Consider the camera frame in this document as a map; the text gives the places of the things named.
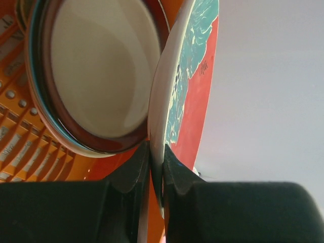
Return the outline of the red rim cream plate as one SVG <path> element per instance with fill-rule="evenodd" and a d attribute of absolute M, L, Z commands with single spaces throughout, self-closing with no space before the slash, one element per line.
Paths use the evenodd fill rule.
<path fill-rule="evenodd" d="M 150 89 L 169 35 L 160 1 L 37 1 L 39 82 L 68 141 L 102 154 L 146 138 Z"/>

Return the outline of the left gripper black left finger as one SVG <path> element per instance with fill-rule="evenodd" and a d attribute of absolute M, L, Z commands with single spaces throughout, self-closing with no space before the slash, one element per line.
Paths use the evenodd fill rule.
<path fill-rule="evenodd" d="M 146 242 L 149 143 L 104 179 L 1 184 L 1 242 Z"/>

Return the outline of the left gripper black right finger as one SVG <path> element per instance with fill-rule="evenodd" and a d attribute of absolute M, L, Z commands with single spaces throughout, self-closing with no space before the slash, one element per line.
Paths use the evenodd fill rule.
<path fill-rule="evenodd" d="M 167 242 L 323 242 L 311 195 L 291 182 L 207 182 L 165 147 Z"/>

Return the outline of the orange plastic dish bin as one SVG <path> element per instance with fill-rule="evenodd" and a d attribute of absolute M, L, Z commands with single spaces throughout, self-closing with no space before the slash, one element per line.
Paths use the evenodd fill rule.
<path fill-rule="evenodd" d="M 133 148 L 104 158 L 76 154 L 54 138 L 41 120 L 28 84 L 25 34 L 33 3 L 1 1 L 1 184 L 104 179 L 148 142 L 147 135 Z M 146 242 L 158 242 L 163 229 L 150 171 Z"/>

